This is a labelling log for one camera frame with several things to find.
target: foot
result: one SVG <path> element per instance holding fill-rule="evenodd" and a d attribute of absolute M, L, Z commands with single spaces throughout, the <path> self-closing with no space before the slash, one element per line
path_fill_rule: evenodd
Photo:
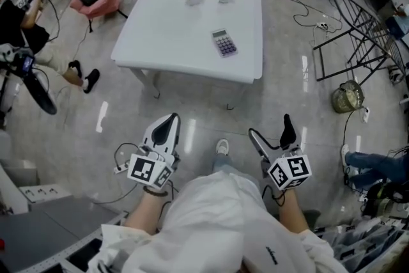
<path fill-rule="evenodd" d="M 78 76 L 81 78 L 82 77 L 82 72 L 81 72 L 81 64 L 79 61 L 75 60 L 72 61 L 68 64 L 69 68 L 74 68 L 77 71 Z"/>
<path fill-rule="evenodd" d="M 343 147 L 341 148 L 341 159 L 343 162 L 343 167 L 346 169 L 348 167 L 346 160 L 345 160 L 345 155 L 350 151 L 350 147 L 347 144 L 344 144 Z"/>
<path fill-rule="evenodd" d="M 220 139 L 216 145 L 216 153 L 222 153 L 223 155 L 229 155 L 229 141 L 227 139 Z"/>
<path fill-rule="evenodd" d="M 96 68 L 92 70 L 92 72 L 85 78 L 85 80 L 88 81 L 88 86 L 86 89 L 84 89 L 85 93 L 90 93 L 93 86 L 97 82 L 97 80 L 100 78 L 100 71 L 98 71 Z"/>

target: beige pants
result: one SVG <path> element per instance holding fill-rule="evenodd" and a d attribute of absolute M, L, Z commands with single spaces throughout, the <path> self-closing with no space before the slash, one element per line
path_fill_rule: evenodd
<path fill-rule="evenodd" d="M 70 60 L 64 55 L 57 45 L 47 43 L 45 47 L 35 55 L 35 63 L 47 66 L 63 75 L 68 70 Z"/>

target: white t-shirt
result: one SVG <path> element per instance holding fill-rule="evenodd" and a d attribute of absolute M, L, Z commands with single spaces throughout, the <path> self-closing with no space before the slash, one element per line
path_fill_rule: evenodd
<path fill-rule="evenodd" d="M 248 179 L 223 171 L 189 182 L 164 219 L 160 233 L 102 225 L 98 263 L 113 272 L 342 272 L 329 244 L 311 231 L 289 232 L 265 208 Z"/>

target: shirt sleeve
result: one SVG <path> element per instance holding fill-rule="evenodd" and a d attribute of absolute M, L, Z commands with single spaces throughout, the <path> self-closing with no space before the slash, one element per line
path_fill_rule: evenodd
<path fill-rule="evenodd" d="M 334 251 L 327 241 L 318 238 L 310 230 L 305 230 L 298 236 L 308 256 L 315 262 L 317 272 L 348 273 L 345 267 L 334 258 Z"/>
<path fill-rule="evenodd" d="M 143 230 L 117 225 L 101 225 L 102 245 L 88 262 L 88 273 L 102 273 L 99 266 L 113 267 L 121 272 L 123 264 L 136 248 L 150 242 L 151 235 Z"/>
<path fill-rule="evenodd" d="M 1 20 L 13 27 L 20 27 L 25 15 L 25 11 L 14 6 L 10 0 L 6 0 L 0 8 Z"/>

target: black wristband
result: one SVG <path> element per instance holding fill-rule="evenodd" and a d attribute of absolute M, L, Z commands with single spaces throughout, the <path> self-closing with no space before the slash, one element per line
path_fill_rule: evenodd
<path fill-rule="evenodd" d="M 149 190 L 148 187 L 145 185 L 143 186 L 143 191 L 155 197 L 166 197 L 167 196 L 167 191 L 162 192 L 162 193 L 157 193 L 155 191 Z"/>

